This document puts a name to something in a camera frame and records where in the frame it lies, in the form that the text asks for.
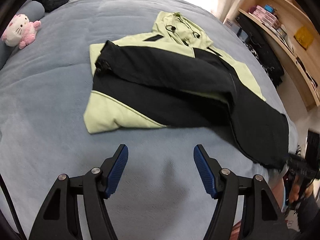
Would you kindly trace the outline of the person's right hand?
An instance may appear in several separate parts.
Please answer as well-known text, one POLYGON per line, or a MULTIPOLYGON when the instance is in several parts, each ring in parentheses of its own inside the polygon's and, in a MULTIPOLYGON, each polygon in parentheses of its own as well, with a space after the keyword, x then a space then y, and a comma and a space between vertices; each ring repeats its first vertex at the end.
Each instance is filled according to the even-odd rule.
MULTIPOLYGON (((293 203, 299 200, 300 198, 299 197, 300 185, 298 182, 299 182, 299 176, 296 175, 290 194, 289 194, 289 203, 293 203)), ((304 196, 305 198, 309 198, 312 194, 313 194, 313 184, 309 185, 309 187, 305 190, 304 196)))

